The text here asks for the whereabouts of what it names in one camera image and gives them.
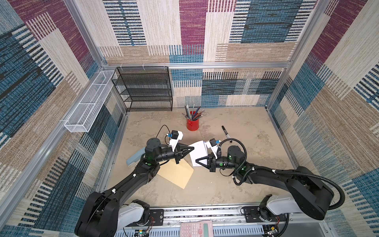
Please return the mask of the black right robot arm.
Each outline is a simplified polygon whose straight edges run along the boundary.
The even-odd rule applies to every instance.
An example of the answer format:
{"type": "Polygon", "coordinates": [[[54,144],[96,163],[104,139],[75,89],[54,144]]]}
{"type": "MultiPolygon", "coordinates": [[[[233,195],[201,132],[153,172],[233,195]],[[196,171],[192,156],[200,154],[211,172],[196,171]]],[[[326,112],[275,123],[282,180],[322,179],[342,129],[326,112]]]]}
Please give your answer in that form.
{"type": "Polygon", "coordinates": [[[345,194],[335,182],[315,175],[300,166],[295,170],[278,170],[258,166],[245,161],[245,154],[238,146],[230,146],[226,156],[220,148],[208,153],[206,148],[188,147],[184,155],[190,155],[195,163],[215,172],[216,169],[232,169],[235,184],[263,184],[289,192],[287,196],[266,195],[257,208],[262,221],[289,213],[304,213],[315,220],[323,220],[327,211],[341,207],[345,194]]]}

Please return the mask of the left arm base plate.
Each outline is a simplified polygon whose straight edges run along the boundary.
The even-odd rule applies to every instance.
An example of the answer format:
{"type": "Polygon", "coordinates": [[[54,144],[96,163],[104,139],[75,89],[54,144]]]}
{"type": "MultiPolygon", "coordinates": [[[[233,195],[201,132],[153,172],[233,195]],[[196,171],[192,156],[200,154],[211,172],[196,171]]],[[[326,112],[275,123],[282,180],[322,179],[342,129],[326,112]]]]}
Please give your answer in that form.
{"type": "Polygon", "coordinates": [[[151,209],[148,219],[138,221],[132,224],[129,224],[127,227],[148,227],[148,226],[162,226],[164,218],[164,209],[151,209]]]}

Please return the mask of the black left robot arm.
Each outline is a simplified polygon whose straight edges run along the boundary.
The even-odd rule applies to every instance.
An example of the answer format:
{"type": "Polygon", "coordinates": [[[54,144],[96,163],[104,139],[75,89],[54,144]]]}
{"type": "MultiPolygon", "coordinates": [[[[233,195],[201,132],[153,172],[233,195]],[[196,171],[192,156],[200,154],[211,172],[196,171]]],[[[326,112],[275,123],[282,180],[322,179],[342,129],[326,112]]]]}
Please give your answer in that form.
{"type": "Polygon", "coordinates": [[[160,162],[174,160],[177,164],[194,150],[193,146],[162,144],[158,138],[147,141],[145,154],[134,171],[112,188],[87,198],[75,227],[78,237],[112,237],[115,233],[134,222],[145,223],[149,219],[149,205],[135,200],[123,204],[139,188],[148,184],[158,173],[160,162]]]}

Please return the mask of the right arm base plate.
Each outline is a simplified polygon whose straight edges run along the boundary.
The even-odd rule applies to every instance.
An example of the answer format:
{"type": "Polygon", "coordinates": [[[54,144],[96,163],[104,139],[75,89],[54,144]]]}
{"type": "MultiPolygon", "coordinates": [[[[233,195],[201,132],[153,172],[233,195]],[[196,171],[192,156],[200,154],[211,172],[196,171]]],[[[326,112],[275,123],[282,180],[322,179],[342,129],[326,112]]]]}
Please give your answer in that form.
{"type": "Polygon", "coordinates": [[[268,208],[260,209],[258,206],[244,206],[240,210],[247,223],[255,222],[280,222],[286,221],[286,214],[275,215],[268,208]]]}

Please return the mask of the blue floral letter paper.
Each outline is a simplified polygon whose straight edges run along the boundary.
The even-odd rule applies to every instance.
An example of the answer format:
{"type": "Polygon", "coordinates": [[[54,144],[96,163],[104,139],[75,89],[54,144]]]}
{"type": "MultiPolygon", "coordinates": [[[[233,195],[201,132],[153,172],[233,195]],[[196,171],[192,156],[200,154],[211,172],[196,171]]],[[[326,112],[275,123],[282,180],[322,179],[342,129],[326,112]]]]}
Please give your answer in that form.
{"type": "Polygon", "coordinates": [[[208,150],[204,143],[204,141],[198,141],[193,144],[189,145],[190,147],[194,147],[194,150],[190,152],[190,159],[192,162],[192,166],[201,166],[198,163],[196,163],[196,159],[203,158],[208,156],[208,150]]]}

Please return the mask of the tan paper envelope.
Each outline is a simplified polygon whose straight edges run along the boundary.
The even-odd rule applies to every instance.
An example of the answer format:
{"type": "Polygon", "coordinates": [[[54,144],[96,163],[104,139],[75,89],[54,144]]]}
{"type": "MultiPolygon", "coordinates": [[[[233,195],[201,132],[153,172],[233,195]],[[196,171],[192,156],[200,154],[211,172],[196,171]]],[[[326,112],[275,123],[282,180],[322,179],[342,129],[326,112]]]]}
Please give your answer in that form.
{"type": "Polygon", "coordinates": [[[175,160],[170,160],[167,164],[160,166],[158,175],[185,189],[193,172],[194,169],[185,160],[180,160],[178,164],[175,160]]]}

